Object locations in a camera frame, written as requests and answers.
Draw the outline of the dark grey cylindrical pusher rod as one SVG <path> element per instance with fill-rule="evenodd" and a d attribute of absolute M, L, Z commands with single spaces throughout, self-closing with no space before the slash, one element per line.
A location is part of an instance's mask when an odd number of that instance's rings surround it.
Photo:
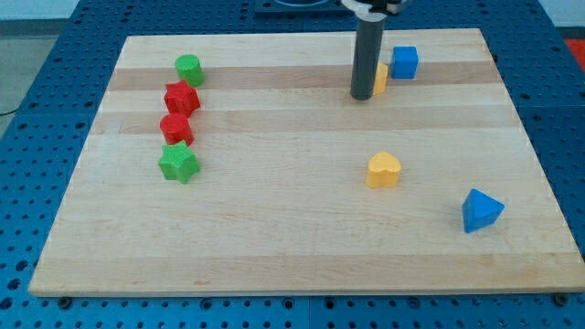
<path fill-rule="evenodd" d="M 350 94 L 358 101 L 373 96 L 384 26 L 384 19 L 357 22 Z"/>

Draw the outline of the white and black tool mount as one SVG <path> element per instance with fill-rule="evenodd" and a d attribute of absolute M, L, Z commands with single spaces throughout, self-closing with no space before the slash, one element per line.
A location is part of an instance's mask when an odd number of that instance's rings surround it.
<path fill-rule="evenodd" d="M 387 16 L 399 14 L 410 0 L 341 0 L 341 4 L 366 22 L 383 21 Z"/>

